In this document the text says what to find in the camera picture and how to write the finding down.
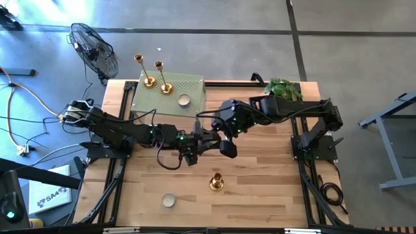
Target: leaves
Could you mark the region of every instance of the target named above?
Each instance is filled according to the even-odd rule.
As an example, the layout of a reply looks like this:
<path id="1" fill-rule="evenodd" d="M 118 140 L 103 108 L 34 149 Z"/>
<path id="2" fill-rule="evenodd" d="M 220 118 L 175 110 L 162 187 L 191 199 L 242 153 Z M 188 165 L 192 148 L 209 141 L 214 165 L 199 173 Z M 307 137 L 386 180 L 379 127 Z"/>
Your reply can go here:
<path id="1" fill-rule="evenodd" d="M 294 87 L 294 84 L 285 79 L 271 78 L 265 87 L 265 94 L 269 94 L 270 92 L 273 92 L 275 96 L 283 97 L 287 100 L 303 98 L 301 93 Z"/>

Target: electric fan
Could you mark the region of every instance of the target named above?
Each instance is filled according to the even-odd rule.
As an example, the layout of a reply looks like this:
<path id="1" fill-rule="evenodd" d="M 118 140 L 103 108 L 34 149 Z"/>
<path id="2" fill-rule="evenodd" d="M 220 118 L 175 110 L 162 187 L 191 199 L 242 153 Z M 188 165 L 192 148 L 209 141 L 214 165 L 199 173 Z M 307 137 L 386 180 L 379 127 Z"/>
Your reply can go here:
<path id="1" fill-rule="evenodd" d="M 98 74 L 101 84 L 116 77 L 118 64 L 114 50 L 95 30 L 84 23 L 73 23 L 69 37 L 85 64 Z"/>

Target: blue light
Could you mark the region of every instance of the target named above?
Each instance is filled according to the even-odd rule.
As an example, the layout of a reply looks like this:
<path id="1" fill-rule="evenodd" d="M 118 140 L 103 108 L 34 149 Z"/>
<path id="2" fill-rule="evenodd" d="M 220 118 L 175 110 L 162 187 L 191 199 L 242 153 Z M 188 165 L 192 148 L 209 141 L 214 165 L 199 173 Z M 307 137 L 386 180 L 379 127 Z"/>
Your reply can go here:
<path id="1" fill-rule="evenodd" d="M 7 218 L 13 218 L 14 217 L 14 213 L 12 211 L 7 213 L 6 215 L 7 215 Z"/>

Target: green perforated board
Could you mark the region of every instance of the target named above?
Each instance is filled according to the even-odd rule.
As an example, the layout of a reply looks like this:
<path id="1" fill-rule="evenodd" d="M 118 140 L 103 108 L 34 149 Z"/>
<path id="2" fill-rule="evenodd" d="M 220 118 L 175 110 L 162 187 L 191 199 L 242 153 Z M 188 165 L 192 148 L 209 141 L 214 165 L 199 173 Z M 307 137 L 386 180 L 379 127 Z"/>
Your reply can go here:
<path id="1" fill-rule="evenodd" d="M 163 80 L 159 71 L 147 71 L 149 76 L 156 79 L 153 88 L 145 87 L 143 82 L 146 76 L 140 74 L 139 84 L 131 106 L 132 112 L 148 112 L 157 109 L 157 114 L 172 116 L 195 117 L 195 114 L 205 108 L 205 83 L 203 76 L 180 73 L 164 72 L 167 83 L 171 83 L 174 90 L 165 95 L 161 92 Z M 177 99 L 180 95 L 187 94 L 190 97 L 190 105 L 186 108 L 179 106 Z"/>

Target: gray floor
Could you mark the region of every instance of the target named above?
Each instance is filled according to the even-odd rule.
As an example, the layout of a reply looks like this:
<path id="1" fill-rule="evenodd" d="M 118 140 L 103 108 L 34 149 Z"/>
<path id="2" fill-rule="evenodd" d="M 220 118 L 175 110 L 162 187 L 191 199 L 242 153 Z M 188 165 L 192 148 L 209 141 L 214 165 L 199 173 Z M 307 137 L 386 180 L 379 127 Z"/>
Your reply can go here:
<path id="1" fill-rule="evenodd" d="M 22 23 L 65 25 L 75 21 L 93 27 L 171 29 L 270 29 L 289 30 L 284 0 L 234 1 L 35 1 L 0 0 Z M 319 31 L 416 31 L 416 3 L 410 0 L 292 0 L 300 30 Z M 84 67 L 63 32 L 0 31 L 0 66 L 34 68 L 36 77 L 13 77 L 38 94 L 54 111 L 80 99 L 86 87 Z M 259 72 L 265 79 L 280 77 L 299 81 L 292 36 L 224 34 L 106 33 L 114 46 L 120 72 L 117 79 L 137 78 L 136 53 L 146 64 L 163 60 L 166 71 L 195 73 L 206 79 L 248 79 Z M 301 36 L 308 81 L 318 81 L 323 98 L 338 105 L 344 127 L 334 133 L 345 137 L 339 144 L 339 168 L 350 221 L 365 228 L 414 226 L 416 185 L 381 192 L 378 183 L 394 179 L 378 130 L 361 130 L 357 123 L 384 108 L 397 96 L 416 87 L 416 38 Z M 101 103 L 105 88 L 94 81 L 88 97 Z M 0 88 L 0 115 L 5 116 L 8 88 Z M 17 91 L 12 116 L 41 120 L 50 116 L 30 95 Z M 39 124 L 13 122 L 13 131 L 25 137 L 42 132 Z M 5 120 L 0 127 L 6 128 Z M 68 135 L 59 124 L 48 126 L 50 135 L 36 140 L 27 158 L 15 155 L 6 132 L 0 134 L 0 157 L 30 164 L 53 149 L 88 140 L 88 135 Z M 25 140 L 18 139 L 20 144 Z M 39 168 L 51 168 L 79 152 L 55 159 Z M 416 176 L 416 160 L 401 160 L 403 173 Z"/>

